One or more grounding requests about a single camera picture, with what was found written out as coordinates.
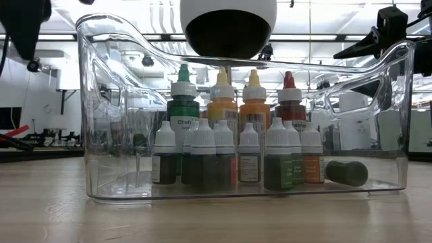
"ceiling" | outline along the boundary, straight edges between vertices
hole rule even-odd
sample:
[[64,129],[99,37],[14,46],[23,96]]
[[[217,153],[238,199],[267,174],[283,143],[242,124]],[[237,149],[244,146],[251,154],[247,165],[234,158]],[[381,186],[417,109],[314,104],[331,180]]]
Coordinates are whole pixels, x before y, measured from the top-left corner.
[[[96,0],[93,5],[83,5],[78,0],[51,0],[53,14],[48,22],[41,26],[41,34],[75,34],[75,23],[84,14],[111,13],[130,21],[142,34],[181,34],[180,0]],[[416,19],[420,11],[420,0],[295,0],[294,8],[290,8],[290,0],[278,0],[277,21],[273,34],[368,34],[371,26],[377,21],[378,10],[396,4],[408,14],[408,22]],[[409,28],[408,34],[430,34],[429,23],[423,20]],[[153,42],[157,48],[180,55],[196,55],[186,42]],[[275,42],[272,43],[274,56],[272,60],[299,63],[322,63],[324,65],[344,65],[334,60],[333,55],[353,43],[319,43],[319,42]],[[39,42],[37,49],[57,49],[66,52],[75,63],[78,59],[78,48],[75,42]],[[162,65],[145,68],[136,65],[136,58],[124,53],[123,61],[128,69],[151,88],[168,89],[175,76],[167,74]],[[349,65],[368,65],[374,59],[365,57],[353,60]],[[234,80],[237,88],[242,88],[247,78],[247,71],[241,70]],[[217,71],[207,72],[210,86],[215,82]],[[296,74],[298,85],[307,88],[308,76]],[[283,76],[277,72],[273,76],[263,78],[267,89],[281,88]]]

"wooden tabletop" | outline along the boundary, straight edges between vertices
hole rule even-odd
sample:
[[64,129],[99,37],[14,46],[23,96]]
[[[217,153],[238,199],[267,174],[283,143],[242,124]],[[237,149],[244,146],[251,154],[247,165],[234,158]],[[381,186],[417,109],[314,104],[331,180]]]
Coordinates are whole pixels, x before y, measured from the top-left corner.
[[432,242],[432,163],[399,193],[99,205],[82,158],[0,164],[0,242]]

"food coloring bottle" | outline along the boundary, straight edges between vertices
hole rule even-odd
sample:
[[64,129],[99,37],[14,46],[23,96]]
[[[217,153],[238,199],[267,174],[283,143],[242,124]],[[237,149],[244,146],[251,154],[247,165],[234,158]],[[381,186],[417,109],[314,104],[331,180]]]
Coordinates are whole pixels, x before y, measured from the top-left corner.
[[325,178],[349,186],[363,186],[368,179],[368,170],[358,161],[330,161],[325,166]]
[[218,187],[229,189],[236,185],[236,148],[233,134],[225,120],[215,124],[215,145]]
[[292,188],[290,135],[280,117],[273,118],[265,138],[264,188],[273,191]]
[[240,182],[261,181],[261,149],[259,136],[253,124],[247,122],[240,134],[238,145],[238,180]]
[[285,73],[283,89],[277,92],[277,100],[279,105],[275,107],[276,117],[283,121],[292,121],[293,127],[301,133],[306,127],[306,107],[300,104],[302,91],[296,88],[290,71]]
[[324,183],[325,163],[321,135],[315,129],[315,125],[312,122],[308,122],[301,136],[304,182],[313,184]]
[[228,84],[227,73],[221,67],[217,75],[217,83],[210,88],[211,103],[207,105],[207,118],[210,128],[221,120],[226,120],[233,132],[234,144],[237,144],[238,107],[234,101],[234,87]]
[[198,128],[192,132],[190,160],[190,185],[196,189],[213,190],[218,181],[215,133],[205,118],[199,119]]
[[194,101],[196,87],[189,82],[189,70],[186,64],[182,64],[178,72],[178,81],[171,85],[172,101],[167,103],[167,116],[171,128],[175,132],[175,143],[177,145],[177,175],[182,170],[182,153],[184,135],[200,117],[200,104]]
[[290,148],[292,159],[292,184],[301,185],[304,183],[304,165],[302,157],[302,145],[300,144],[300,136],[296,129],[292,126],[292,121],[284,121],[283,126],[290,135]]
[[176,182],[176,151],[176,133],[171,129],[169,121],[162,121],[153,146],[152,183],[168,185]]
[[184,135],[183,144],[183,159],[182,159],[182,183],[185,185],[189,184],[190,178],[190,144],[192,143],[192,134],[198,128],[198,121],[192,121],[190,129]]
[[265,132],[270,127],[270,106],[265,104],[267,98],[264,87],[259,83],[256,70],[252,70],[249,76],[249,84],[243,90],[244,105],[240,106],[240,131],[243,131],[246,123],[252,123],[254,130],[258,132],[261,154],[264,151]]

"bottle label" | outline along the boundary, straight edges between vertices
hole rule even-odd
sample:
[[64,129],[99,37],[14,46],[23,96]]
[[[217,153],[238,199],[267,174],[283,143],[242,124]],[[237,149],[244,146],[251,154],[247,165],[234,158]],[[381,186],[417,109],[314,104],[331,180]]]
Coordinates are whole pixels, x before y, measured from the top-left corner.
[[289,189],[292,187],[292,161],[281,159],[281,188]]
[[266,132],[266,125],[267,125],[265,118],[266,116],[264,112],[248,114],[246,115],[246,121],[242,121],[242,127],[240,128],[240,130],[243,131],[247,122],[253,124],[255,132],[258,132],[259,135],[259,144],[260,144],[261,152],[263,152],[264,142],[265,142],[265,132]]
[[305,120],[292,120],[292,126],[297,130],[297,132],[303,132],[306,129]]
[[240,181],[258,181],[258,161],[257,156],[240,156]]
[[192,125],[192,121],[198,121],[197,117],[171,116],[171,129],[175,132],[175,145],[177,153],[183,153],[184,135]]
[[304,183],[303,175],[303,159],[301,154],[292,155],[292,183],[294,185],[299,185]]
[[213,129],[213,125],[219,123],[219,121],[226,120],[228,128],[232,131],[234,136],[234,145],[237,145],[237,135],[238,135],[238,112],[236,109],[219,109],[209,116],[209,126]]
[[231,158],[231,185],[236,184],[236,158]]
[[153,156],[151,160],[151,181],[161,181],[161,158],[160,156]]
[[322,183],[324,182],[325,163],[324,158],[303,157],[304,162],[304,181],[306,183]]

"clear plastic bin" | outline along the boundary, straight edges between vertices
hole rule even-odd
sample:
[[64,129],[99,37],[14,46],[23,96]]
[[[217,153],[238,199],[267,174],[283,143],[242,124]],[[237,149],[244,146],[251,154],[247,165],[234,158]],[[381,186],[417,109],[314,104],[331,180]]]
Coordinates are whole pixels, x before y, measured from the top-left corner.
[[[170,55],[152,46],[129,22],[109,14],[84,16],[77,23],[77,31],[86,192],[90,197],[124,202],[371,192],[406,187],[414,43],[398,43],[374,65],[355,68]],[[167,101],[126,71],[123,51],[151,57],[168,74],[176,74],[180,65],[187,63],[190,68],[256,68],[264,74],[290,70],[296,75],[340,80],[331,88],[311,91],[303,97],[310,119],[321,132],[325,160],[363,163],[369,171],[366,184],[353,187],[326,180],[324,184],[303,184],[283,192],[268,191],[262,183],[237,183],[229,190],[208,192],[195,192],[179,179],[170,186],[152,184],[152,145],[155,132],[166,119]],[[345,100],[350,102],[336,105]],[[143,134],[145,139],[136,144],[135,134]],[[141,156],[138,168],[136,153]]]

